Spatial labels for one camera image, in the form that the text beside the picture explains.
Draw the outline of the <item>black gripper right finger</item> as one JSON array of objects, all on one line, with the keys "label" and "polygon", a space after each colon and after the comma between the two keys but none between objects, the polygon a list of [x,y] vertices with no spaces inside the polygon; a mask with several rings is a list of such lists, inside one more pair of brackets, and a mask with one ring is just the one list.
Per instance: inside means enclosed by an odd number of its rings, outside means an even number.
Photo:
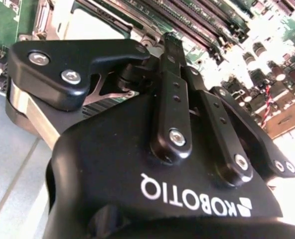
[{"label": "black gripper right finger", "polygon": [[226,184],[241,186],[255,173],[266,183],[274,178],[295,178],[294,164],[233,97],[222,87],[206,88],[200,73],[187,65],[182,41],[177,38],[173,52],[191,101],[205,121],[209,147],[217,160],[215,168]]}]

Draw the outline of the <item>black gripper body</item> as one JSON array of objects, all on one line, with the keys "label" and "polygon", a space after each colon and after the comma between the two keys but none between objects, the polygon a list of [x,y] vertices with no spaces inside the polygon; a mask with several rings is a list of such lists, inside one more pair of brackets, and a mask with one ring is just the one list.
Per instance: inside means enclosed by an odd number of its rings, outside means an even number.
[{"label": "black gripper body", "polygon": [[263,178],[220,124],[191,115],[191,154],[166,164],[150,149],[152,97],[139,96],[67,129],[47,169],[47,239],[295,239]]}]

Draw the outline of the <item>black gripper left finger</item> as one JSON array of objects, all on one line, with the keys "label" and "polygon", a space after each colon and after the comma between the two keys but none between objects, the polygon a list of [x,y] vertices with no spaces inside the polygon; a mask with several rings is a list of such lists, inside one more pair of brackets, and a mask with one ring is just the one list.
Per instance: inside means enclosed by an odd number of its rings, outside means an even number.
[{"label": "black gripper left finger", "polygon": [[9,50],[9,101],[49,147],[83,119],[82,108],[135,91],[154,97],[150,147],[173,164],[192,151],[182,42],[161,37],[152,56],[132,39],[21,41]]}]

